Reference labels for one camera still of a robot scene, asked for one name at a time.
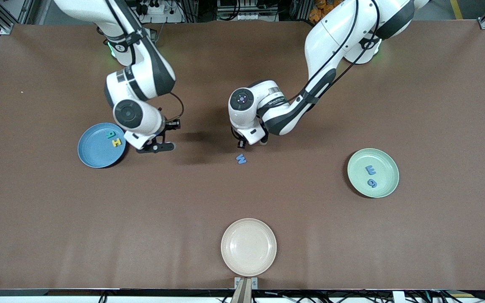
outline white robotic arm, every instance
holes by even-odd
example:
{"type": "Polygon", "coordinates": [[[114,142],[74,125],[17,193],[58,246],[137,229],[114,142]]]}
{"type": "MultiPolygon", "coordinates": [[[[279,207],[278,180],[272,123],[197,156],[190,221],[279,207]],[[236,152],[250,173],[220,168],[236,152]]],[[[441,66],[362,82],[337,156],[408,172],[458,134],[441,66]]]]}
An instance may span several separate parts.
{"type": "Polygon", "coordinates": [[[329,12],[306,37],[309,80],[292,103],[271,80],[235,90],[228,108],[239,147],[244,148],[246,142],[266,144],[268,133],[282,136],[290,132],[332,86],[343,57],[367,62],[381,39],[393,37],[409,25],[413,1],[345,0],[329,12]]]}
{"type": "Polygon", "coordinates": [[[113,117],[125,129],[125,139],[139,152],[173,150],[171,142],[156,142],[179,120],[166,120],[146,101],[171,92],[175,73],[124,0],[54,0],[67,15],[95,23],[126,67],[106,77],[104,94],[113,117]]]}

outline yellow floor line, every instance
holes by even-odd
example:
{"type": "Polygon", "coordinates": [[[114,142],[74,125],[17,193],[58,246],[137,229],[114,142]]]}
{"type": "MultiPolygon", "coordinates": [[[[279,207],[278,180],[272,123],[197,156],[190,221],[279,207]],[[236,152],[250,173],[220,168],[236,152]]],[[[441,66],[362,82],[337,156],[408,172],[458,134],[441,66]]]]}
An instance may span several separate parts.
{"type": "Polygon", "coordinates": [[[456,16],[456,20],[462,20],[464,17],[461,15],[458,0],[450,0],[450,5],[452,5],[452,10],[454,11],[454,16],[456,16]]]}

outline plate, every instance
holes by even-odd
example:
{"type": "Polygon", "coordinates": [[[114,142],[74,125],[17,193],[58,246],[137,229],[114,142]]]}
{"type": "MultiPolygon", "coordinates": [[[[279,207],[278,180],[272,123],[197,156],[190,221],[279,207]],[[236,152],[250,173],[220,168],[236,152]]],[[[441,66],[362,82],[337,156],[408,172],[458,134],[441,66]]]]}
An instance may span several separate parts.
{"type": "Polygon", "coordinates": [[[263,274],[276,257],[273,231],[258,219],[241,219],[231,224],[222,237],[222,258],[240,276],[263,274]]]}
{"type": "Polygon", "coordinates": [[[354,188],[371,198],[392,194],[400,181],[398,166],[384,151],[365,148],[352,155],[347,175],[354,188]]]}
{"type": "Polygon", "coordinates": [[[123,130],[113,123],[99,123],[89,127],[77,143],[77,155],[87,166],[108,167],[125,152],[127,141],[123,130]]]}

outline white plate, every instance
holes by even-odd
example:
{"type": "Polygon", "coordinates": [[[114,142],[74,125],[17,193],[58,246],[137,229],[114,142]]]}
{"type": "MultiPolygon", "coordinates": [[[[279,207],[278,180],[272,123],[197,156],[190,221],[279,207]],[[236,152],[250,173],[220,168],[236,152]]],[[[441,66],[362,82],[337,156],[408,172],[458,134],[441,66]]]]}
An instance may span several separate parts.
{"type": "Polygon", "coordinates": [[[267,224],[241,219],[231,224],[222,237],[222,258],[227,267],[241,276],[263,274],[276,257],[276,238],[267,224]]]}

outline table surface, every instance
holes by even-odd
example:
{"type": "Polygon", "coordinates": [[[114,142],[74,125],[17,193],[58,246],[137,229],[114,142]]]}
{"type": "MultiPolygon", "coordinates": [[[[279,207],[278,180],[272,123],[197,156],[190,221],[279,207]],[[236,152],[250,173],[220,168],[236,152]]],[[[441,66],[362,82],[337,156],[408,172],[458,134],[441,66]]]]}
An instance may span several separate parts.
{"type": "MultiPolygon", "coordinates": [[[[166,25],[158,48],[185,102],[170,153],[115,167],[77,157],[112,122],[104,78],[121,66],[95,27],[16,25],[0,40],[0,288],[232,287],[224,230],[253,217],[278,252],[262,288],[485,288],[485,31],[414,21],[352,68],[288,135],[241,150],[235,88],[306,82],[304,23],[166,25]],[[356,150],[400,169],[389,197],[346,178],[356,150]]],[[[169,96],[151,101],[167,116],[169,96]]]]}

